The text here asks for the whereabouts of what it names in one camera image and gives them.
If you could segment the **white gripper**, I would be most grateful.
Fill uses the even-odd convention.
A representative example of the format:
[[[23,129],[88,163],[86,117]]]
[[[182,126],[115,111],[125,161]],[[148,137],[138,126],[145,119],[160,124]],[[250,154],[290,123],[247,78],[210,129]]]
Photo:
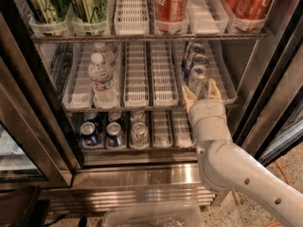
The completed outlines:
[[[185,84],[182,85],[182,92],[188,111],[188,121],[191,124],[197,124],[200,120],[209,117],[219,117],[226,120],[225,107],[219,101],[222,99],[222,95],[214,79],[208,80],[207,97],[209,99],[197,101],[196,95]]]

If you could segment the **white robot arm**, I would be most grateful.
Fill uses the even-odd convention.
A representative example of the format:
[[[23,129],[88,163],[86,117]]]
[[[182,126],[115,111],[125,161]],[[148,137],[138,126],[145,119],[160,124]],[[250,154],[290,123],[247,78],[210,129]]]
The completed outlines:
[[[199,176],[214,193],[232,188],[266,209],[284,227],[303,227],[303,194],[281,181],[233,142],[221,93],[214,81],[203,99],[182,93],[196,139]]]

